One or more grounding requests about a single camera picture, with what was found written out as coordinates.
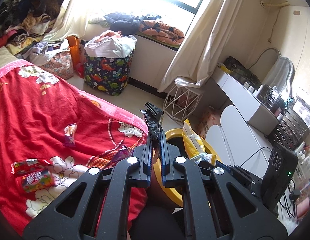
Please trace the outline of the pile of clothes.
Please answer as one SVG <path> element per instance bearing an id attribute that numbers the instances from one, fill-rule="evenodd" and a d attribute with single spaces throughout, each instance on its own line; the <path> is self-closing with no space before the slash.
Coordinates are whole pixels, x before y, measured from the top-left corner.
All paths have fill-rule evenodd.
<path id="1" fill-rule="evenodd" d="M 7 0 L 0 5 L 0 48 L 13 55 L 48 33 L 63 0 Z"/>

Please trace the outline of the arched mirror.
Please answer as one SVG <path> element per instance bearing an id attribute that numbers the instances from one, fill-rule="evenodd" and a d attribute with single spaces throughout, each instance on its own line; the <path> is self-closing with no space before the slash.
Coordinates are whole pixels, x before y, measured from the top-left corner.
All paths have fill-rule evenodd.
<path id="1" fill-rule="evenodd" d="M 262 83 L 276 90 L 283 100 L 287 100 L 292 95 L 294 74 L 292 61 L 287 57 L 280 56 Z"/>

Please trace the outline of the white dressing table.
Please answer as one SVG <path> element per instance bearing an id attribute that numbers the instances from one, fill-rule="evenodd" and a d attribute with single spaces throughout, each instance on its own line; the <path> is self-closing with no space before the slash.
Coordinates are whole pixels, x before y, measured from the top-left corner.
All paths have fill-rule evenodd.
<path id="1" fill-rule="evenodd" d="M 209 128 L 205 140 L 224 164 L 242 166 L 263 177 L 272 145 L 267 135 L 278 120 L 248 89 L 230 74 L 216 67 L 210 78 L 222 100 L 220 124 Z"/>

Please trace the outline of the yellow snack bag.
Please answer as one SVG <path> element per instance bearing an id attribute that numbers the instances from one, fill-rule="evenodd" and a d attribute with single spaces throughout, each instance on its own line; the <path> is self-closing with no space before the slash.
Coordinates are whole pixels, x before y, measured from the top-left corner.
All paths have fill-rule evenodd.
<path id="1" fill-rule="evenodd" d="M 213 166 L 216 165 L 215 150 L 192 129 L 188 119 L 183 124 L 182 139 L 185 152 L 190 160 L 196 164 L 206 161 Z"/>

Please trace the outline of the dark blue jacket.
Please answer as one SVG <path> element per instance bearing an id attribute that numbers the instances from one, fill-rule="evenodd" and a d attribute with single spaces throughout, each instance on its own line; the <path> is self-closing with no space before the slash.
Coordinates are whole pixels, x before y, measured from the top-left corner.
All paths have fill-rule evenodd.
<path id="1" fill-rule="evenodd" d="M 132 14 L 114 12 L 104 16 L 105 20 L 110 24 L 110 30 L 114 32 L 120 31 L 122 35 L 128 36 L 137 33 L 144 16 L 134 16 Z"/>

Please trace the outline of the cream curtain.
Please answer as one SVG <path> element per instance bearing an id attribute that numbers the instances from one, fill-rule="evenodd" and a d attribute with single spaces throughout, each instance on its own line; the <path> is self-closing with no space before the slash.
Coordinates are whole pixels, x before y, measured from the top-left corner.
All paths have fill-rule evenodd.
<path id="1" fill-rule="evenodd" d="M 75 35 L 83 38 L 92 9 L 149 0 L 64 0 L 54 28 L 45 41 Z M 202 87 L 214 72 L 243 0 L 204 0 L 182 45 L 174 56 L 149 40 L 137 42 L 130 78 L 164 92 L 177 77 L 187 78 L 191 87 Z"/>

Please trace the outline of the floral pink pillow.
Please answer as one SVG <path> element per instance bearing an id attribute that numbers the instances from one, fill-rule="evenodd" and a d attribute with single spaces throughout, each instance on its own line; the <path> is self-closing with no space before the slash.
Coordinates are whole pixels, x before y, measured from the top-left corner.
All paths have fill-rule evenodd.
<path id="1" fill-rule="evenodd" d="M 56 54 L 48 63 L 41 66 L 41 68 L 64 80 L 74 75 L 72 57 L 69 51 Z"/>

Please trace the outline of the black wrapper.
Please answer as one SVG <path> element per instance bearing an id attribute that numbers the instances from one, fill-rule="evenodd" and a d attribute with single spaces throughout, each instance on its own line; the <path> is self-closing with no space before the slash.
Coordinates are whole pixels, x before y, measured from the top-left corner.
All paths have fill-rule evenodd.
<path id="1" fill-rule="evenodd" d="M 148 135 L 153 142 L 159 142 L 164 111 L 150 102 L 146 102 L 144 107 L 141 113 L 148 127 Z"/>

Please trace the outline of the colourful candy packet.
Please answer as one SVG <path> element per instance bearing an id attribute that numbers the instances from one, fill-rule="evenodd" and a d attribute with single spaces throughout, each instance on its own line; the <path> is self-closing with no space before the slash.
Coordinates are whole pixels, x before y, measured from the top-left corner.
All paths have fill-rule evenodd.
<path id="1" fill-rule="evenodd" d="M 21 187 L 27 192 L 34 192 L 54 186 L 54 178 L 49 169 L 29 173 L 21 178 Z"/>

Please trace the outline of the orange patterned blanket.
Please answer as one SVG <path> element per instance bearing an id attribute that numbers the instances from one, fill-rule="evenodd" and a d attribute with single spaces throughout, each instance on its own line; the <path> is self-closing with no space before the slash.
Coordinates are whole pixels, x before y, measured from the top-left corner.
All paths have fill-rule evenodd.
<path id="1" fill-rule="evenodd" d="M 155 20 L 142 21 L 139 26 L 139 32 L 172 46 L 180 46 L 185 38 L 184 33 L 178 28 Z"/>

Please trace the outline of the yellow rimmed trash bin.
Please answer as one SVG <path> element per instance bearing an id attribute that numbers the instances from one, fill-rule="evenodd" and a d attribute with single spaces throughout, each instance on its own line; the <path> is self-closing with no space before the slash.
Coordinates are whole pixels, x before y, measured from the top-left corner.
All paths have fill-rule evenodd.
<path id="1" fill-rule="evenodd" d="M 182 131 L 181 128 L 174 128 L 161 133 L 158 158 L 153 163 L 156 180 L 173 207 L 183 206 L 183 194 L 180 187 L 185 181 L 185 177 L 183 172 L 174 166 L 177 157 L 188 158 L 184 148 Z"/>

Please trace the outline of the orange bag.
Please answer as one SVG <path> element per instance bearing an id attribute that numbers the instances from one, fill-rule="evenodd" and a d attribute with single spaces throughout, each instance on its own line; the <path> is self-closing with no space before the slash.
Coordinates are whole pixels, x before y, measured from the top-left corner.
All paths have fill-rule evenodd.
<path id="1" fill-rule="evenodd" d="M 68 36 L 66 38 L 69 42 L 69 48 L 70 48 L 70 54 L 73 61 L 74 68 L 77 67 L 78 64 L 80 64 L 80 53 L 79 53 L 79 38 L 75 36 Z"/>

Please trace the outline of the red snack wrapper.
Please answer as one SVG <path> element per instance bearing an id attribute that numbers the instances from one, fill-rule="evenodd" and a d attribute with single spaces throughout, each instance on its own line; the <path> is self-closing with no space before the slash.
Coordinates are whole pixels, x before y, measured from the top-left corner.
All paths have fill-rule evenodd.
<path id="1" fill-rule="evenodd" d="M 50 166 L 52 163 L 45 159 L 24 159 L 20 161 L 16 161 L 12 163 L 11 169 L 12 174 L 16 176 L 21 176 L 24 174 L 29 174 L 35 171 L 42 170 L 48 166 Z"/>

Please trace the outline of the red floral bed quilt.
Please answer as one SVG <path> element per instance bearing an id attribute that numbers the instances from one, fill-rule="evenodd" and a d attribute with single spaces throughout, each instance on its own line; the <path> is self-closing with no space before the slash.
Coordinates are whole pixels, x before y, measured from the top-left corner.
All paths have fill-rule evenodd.
<path id="1" fill-rule="evenodd" d="M 75 146 L 64 128 L 77 124 Z M 115 166 L 146 142 L 132 113 L 77 89 L 24 60 L 0 67 L 0 211 L 21 235 L 25 226 L 91 167 Z M 27 193 L 12 163 L 45 159 L 54 186 Z"/>

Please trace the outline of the purple candy wrapper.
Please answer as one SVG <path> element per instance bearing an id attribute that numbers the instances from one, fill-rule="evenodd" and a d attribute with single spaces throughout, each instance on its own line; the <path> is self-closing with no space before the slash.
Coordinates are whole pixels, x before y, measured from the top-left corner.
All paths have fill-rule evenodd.
<path id="1" fill-rule="evenodd" d="M 75 133 L 77 124 L 70 124 L 64 128 L 64 145 L 68 147 L 75 146 Z"/>

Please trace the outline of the dinosaur print laundry basket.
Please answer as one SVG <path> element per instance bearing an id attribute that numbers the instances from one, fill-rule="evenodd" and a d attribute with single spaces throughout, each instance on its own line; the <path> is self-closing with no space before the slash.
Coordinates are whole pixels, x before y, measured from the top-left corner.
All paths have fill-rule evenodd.
<path id="1" fill-rule="evenodd" d="M 134 52 L 124 58 L 90 57 L 85 53 L 85 83 L 111 96 L 119 96 L 128 85 Z"/>

